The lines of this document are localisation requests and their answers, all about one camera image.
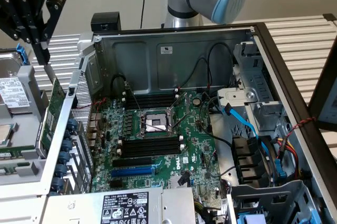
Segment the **black frame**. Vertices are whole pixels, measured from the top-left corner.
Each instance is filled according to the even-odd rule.
[[[337,79],[337,36],[326,59],[323,71],[308,105],[310,113],[317,118],[317,125],[321,129],[337,132],[337,124],[319,121],[326,99]]]
[[[244,23],[232,25],[213,25],[213,26],[197,26],[197,27],[181,27],[181,28],[164,28],[164,29],[146,29],[146,30],[124,30],[116,32],[101,33],[101,35],[126,35],[126,34],[151,34],[151,33],[170,33],[170,32],[185,32],[185,31],[201,31],[214,30],[224,28],[245,27],[251,29],[254,27],[255,33],[260,38],[263,49],[271,63],[272,69],[279,81],[284,95],[289,103],[290,109],[297,122],[310,118],[304,99],[296,86],[296,83],[291,76],[269,30],[264,23]],[[316,126],[311,121],[300,127],[306,144],[311,152],[314,162],[324,180],[325,186],[332,198],[332,201],[337,208],[337,164],[332,156],[330,149],[326,145],[325,140]]]

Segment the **warning label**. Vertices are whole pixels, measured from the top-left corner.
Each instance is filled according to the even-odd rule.
[[[104,196],[101,224],[147,224],[148,192]]]
[[[26,93],[19,78],[1,78],[0,95],[8,108],[29,106]]]

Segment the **blue pcie slot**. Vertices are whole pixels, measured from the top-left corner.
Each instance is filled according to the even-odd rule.
[[[113,178],[117,178],[117,177],[128,177],[128,176],[151,175],[152,173],[153,173],[152,166],[143,166],[143,167],[120,169],[120,170],[112,170],[111,176]]]

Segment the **black box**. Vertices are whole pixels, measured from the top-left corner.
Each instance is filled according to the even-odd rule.
[[[91,31],[94,34],[107,34],[111,31],[121,30],[121,19],[119,12],[95,13],[91,19]]]

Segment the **black ram slot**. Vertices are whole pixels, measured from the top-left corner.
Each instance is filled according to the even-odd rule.
[[[128,166],[141,166],[151,165],[152,158],[135,158],[135,159],[118,159],[112,161],[113,167],[128,167]]]
[[[142,109],[169,107],[174,102],[174,94],[138,95],[136,99]],[[128,98],[126,109],[138,109],[134,98]]]
[[[150,157],[156,155],[179,154],[180,142],[178,137],[155,138],[143,140],[127,140],[123,142],[124,158]]]

